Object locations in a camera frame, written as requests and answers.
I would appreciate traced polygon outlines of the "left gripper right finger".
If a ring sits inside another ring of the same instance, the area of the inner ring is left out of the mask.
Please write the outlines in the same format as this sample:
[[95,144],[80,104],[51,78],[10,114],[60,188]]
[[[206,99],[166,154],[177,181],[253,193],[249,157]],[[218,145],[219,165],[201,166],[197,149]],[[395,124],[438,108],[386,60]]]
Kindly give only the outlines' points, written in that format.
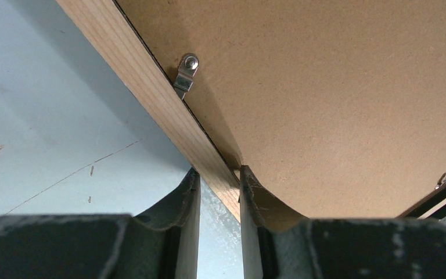
[[240,168],[245,278],[446,278],[446,185],[393,219],[311,219]]

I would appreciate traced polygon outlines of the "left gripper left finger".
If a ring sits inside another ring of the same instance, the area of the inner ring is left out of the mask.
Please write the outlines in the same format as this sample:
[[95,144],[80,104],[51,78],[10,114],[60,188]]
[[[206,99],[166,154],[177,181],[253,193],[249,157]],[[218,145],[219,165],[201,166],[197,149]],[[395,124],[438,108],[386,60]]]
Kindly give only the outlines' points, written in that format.
[[144,212],[0,216],[0,278],[196,278],[200,175]]

